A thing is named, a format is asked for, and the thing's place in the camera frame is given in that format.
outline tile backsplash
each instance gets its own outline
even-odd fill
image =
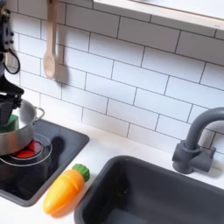
[[[59,66],[48,80],[46,0],[7,3],[21,71],[6,75],[45,109],[45,119],[56,113],[173,153],[196,116],[224,106],[224,31],[61,0]],[[9,65],[16,66],[12,59]],[[209,125],[199,144],[217,146],[224,167],[224,122]]]

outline pot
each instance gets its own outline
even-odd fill
[[[40,117],[37,117],[36,109],[42,111]],[[0,156],[21,151],[33,140],[34,124],[45,115],[45,111],[22,100],[21,107],[14,110],[13,115],[18,116],[19,129],[0,134]]]

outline white subway tile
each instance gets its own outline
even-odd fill
[[[135,105],[184,122],[186,122],[192,107],[190,103],[178,101],[142,89],[138,89],[136,92]]]
[[[19,35],[19,47],[21,53],[27,53],[38,58],[44,58],[46,53],[46,42],[37,38],[30,38]],[[63,63],[63,46],[56,45],[56,54],[58,55],[58,63]]]
[[[193,105],[191,114],[190,114],[189,119],[188,119],[188,122],[193,123],[193,121],[197,118],[197,116],[204,113],[205,111],[207,111],[207,108],[202,108],[202,107]]]
[[[160,116],[157,123],[157,132],[166,134],[171,137],[185,140],[191,125],[186,122],[180,122],[170,117]],[[199,145],[205,148],[210,147],[214,138],[214,132],[205,129],[199,140]]]
[[[158,114],[113,100],[108,101],[107,114],[151,130],[156,128],[158,121]]]
[[[66,24],[115,38],[119,17],[97,10],[69,5],[69,7],[66,7]]]
[[[46,40],[46,21],[42,21],[41,38]],[[87,51],[89,43],[89,32],[58,24],[56,43],[82,51]]]
[[[81,121],[82,107],[43,94],[40,105],[45,110],[46,120],[57,117],[59,120]]]
[[[18,0],[7,0],[6,7],[10,11],[18,12]]]
[[[19,0],[18,12],[27,16],[47,19],[47,6],[46,0]],[[60,24],[65,23],[66,5],[58,3],[57,22]]]
[[[126,137],[129,124],[113,117],[102,115],[89,109],[83,110],[82,122],[101,130],[112,132],[118,136]]]
[[[23,71],[40,75],[40,59],[24,53],[19,53],[18,57]]]
[[[35,74],[20,72],[21,86],[56,98],[61,97],[61,84]]]
[[[66,47],[65,64],[69,67],[74,67],[91,74],[98,74],[110,78],[113,60]]]
[[[128,138],[170,153],[175,151],[175,148],[179,143],[179,140],[176,138],[165,136],[156,131],[141,128],[134,124],[131,124],[129,127]]]
[[[224,170],[224,155],[216,152],[213,156],[213,167],[218,170]]]
[[[14,41],[14,44],[10,46],[12,50],[19,51],[18,47],[18,34],[14,32],[14,36],[12,37],[12,40]]]
[[[224,154],[224,135],[216,133],[212,147],[215,147],[216,150],[222,154]]]
[[[215,34],[215,37],[217,39],[224,39],[224,31],[221,31],[221,30],[217,30],[216,34]]]
[[[115,62],[113,80],[130,84],[131,86],[144,88],[163,94],[168,76],[155,73],[140,67]]]
[[[207,63],[200,83],[224,90],[224,66]]]
[[[63,3],[67,3],[67,4],[76,4],[76,5],[79,5],[79,6],[82,6],[82,7],[86,7],[86,8],[92,8],[93,7],[93,3],[92,1],[89,1],[89,0],[60,0],[61,2]]]
[[[122,17],[118,38],[174,53],[179,31]]]
[[[204,129],[199,140],[199,145],[209,149],[214,139],[214,134],[213,131]]]
[[[204,66],[203,61],[148,47],[143,56],[143,67],[189,81],[200,82]]]
[[[223,106],[223,91],[172,77],[169,79],[165,94],[205,108]]]
[[[16,55],[19,58],[21,70],[40,75],[40,59],[21,52],[16,52]],[[9,53],[7,54],[7,66],[18,67],[16,58]]]
[[[57,23],[66,24],[66,4],[59,2],[57,11]]]
[[[192,112],[188,122],[192,123],[195,120],[195,118],[197,118],[197,116],[199,116],[205,111],[207,111],[207,108],[202,108],[202,107],[193,105]],[[211,124],[207,125],[206,128],[209,130],[214,130],[216,132],[224,134],[224,121],[212,122]]]
[[[24,90],[24,94],[22,95],[22,99],[30,102],[34,107],[39,107],[39,98],[40,93],[37,93],[35,91],[32,91],[28,88],[22,87]]]
[[[129,104],[133,104],[136,93],[135,87],[101,78],[90,73],[87,74],[86,90]]]
[[[224,121],[212,122],[208,126],[206,126],[209,130],[214,130],[224,135]]]
[[[177,53],[224,65],[224,41],[182,31]]]
[[[41,76],[46,77],[43,60],[41,63]],[[84,88],[86,73],[71,67],[57,65],[55,80],[76,88]]]
[[[84,108],[106,113],[108,99],[98,94],[63,85],[62,100],[80,105]]]
[[[9,70],[10,71],[12,71],[13,73],[15,73],[16,72],[16,68],[14,68],[14,67],[8,67],[9,68]],[[4,75],[5,75],[5,78],[9,81],[9,82],[11,82],[11,83],[13,83],[13,84],[15,84],[15,85],[19,85],[19,80],[20,80],[20,73],[16,73],[16,74],[11,74],[11,73],[8,73],[6,70],[5,70],[5,72],[4,72]]]
[[[14,32],[19,32],[38,39],[40,38],[40,19],[11,13],[10,25]]]
[[[215,29],[213,28],[197,24],[188,24],[179,20],[170,19],[168,17],[151,16],[150,22],[157,25],[173,27],[182,31],[196,32],[209,37],[213,37],[215,33]]]
[[[134,11],[134,10],[118,8],[118,7],[106,5],[103,3],[94,3],[94,9],[98,11],[106,11],[106,12],[116,14],[119,16],[124,16],[126,18],[135,18],[135,19],[146,21],[146,22],[149,22],[151,19],[151,15],[149,14],[142,13],[139,11]]]
[[[140,66],[144,54],[144,47],[92,33],[89,51],[113,60],[120,60],[135,66]]]

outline orange carrot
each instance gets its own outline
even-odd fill
[[[88,180],[89,169],[82,164],[76,164],[72,170],[63,172],[53,182],[45,197],[43,205],[45,213],[54,214],[67,206]]]

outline red burner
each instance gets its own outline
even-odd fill
[[[42,150],[42,145],[39,142],[32,141],[23,150],[12,154],[14,158],[33,158],[37,156]]]

